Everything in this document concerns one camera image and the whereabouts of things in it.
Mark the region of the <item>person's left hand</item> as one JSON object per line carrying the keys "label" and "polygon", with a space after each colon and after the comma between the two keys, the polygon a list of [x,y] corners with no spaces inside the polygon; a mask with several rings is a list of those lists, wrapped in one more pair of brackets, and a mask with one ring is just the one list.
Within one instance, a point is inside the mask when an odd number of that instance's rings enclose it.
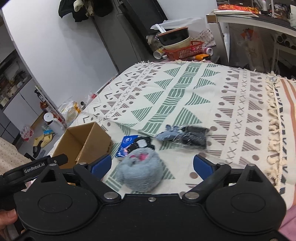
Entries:
{"label": "person's left hand", "polygon": [[0,230],[1,240],[11,240],[7,226],[13,225],[18,219],[18,215],[15,209],[10,211],[1,210],[0,213]]}

